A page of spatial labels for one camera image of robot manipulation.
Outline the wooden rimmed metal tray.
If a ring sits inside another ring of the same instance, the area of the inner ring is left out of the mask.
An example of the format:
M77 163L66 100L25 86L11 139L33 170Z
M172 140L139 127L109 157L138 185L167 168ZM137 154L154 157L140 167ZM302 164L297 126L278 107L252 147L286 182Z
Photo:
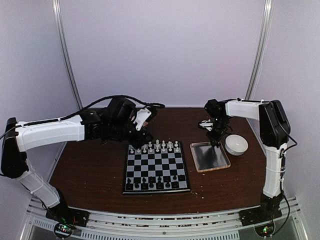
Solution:
M227 169L231 166L221 143L215 147L210 142L191 143L190 150L198 173Z

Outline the black and white chessboard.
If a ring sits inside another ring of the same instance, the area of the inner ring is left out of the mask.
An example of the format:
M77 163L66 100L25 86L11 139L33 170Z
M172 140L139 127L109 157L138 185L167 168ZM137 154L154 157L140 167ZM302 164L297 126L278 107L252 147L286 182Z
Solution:
M158 177L161 177L162 189L157 189ZM166 187L166 176L170 177L170 188ZM149 188L149 177L154 177L154 187ZM127 178L131 179L132 189L126 190ZM142 189L142 179L146 178L147 189ZM172 182L178 182L179 188L172 188ZM181 141L156 140L142 148L135 149L129 145L124 162L123 191L124 195L144 195L161 193L178 193L191 191L184 149Z

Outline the black chess knight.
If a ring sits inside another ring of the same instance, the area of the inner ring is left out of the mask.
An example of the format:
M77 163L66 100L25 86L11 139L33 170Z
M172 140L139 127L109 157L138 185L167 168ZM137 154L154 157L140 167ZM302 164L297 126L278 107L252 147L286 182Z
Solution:
M147 183L144 182L144 183L141 184L141 189L142 190L145 190L147 188L148 188L148 184Z

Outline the black chess king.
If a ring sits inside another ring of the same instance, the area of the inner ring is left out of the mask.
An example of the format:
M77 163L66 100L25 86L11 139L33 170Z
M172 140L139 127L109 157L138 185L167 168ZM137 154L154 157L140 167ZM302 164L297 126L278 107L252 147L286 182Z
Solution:
M156 184L157 189L162 189L163 188L163 183L161 181L158 181Z

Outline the black chess bishop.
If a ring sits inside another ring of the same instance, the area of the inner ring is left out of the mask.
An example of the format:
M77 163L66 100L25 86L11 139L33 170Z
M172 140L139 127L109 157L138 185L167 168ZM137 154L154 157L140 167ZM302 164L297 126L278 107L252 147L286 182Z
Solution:
M170 187L171 187L171 184L170 184L170 182L169 182L169 181L168 181L168 182L166 182L165 187L166 187L166 188L170 188Z
M177 181L172 182L171 186L173 189L177 189L177 188L179 188L179 183Z

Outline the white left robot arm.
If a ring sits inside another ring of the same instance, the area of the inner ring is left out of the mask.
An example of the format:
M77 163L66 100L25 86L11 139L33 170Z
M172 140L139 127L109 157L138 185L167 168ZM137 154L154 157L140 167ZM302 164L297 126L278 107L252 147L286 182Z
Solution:
M38 197L61 222L72 218L60 190L50 185L28 153L46 162L53 160L53 153L67 142L81 142L100 139L126 141L135 149L150 142L153 137L147 131L147 124L157 114L157 108L144 103L138 109L128 97L118 96L111 99L107 107L94 109L86 107L69 116L34 122L8 119L1 149L1 175L22 184L32 195Z

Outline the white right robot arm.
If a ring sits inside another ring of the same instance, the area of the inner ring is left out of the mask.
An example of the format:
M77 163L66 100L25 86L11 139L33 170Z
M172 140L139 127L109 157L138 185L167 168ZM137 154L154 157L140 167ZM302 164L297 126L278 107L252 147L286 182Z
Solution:
M283 197L283 178L286 169L286 151L291 127L279 100L243 100L228 99L218 101L208 100L204 106L212 123L198 126L206 129L213 147L218 146L220 140L227 133L230 118L239 117L254 119L259 122L259 134L266 151L266 172L260 206L256 210L259 220L266 221L276 215Z

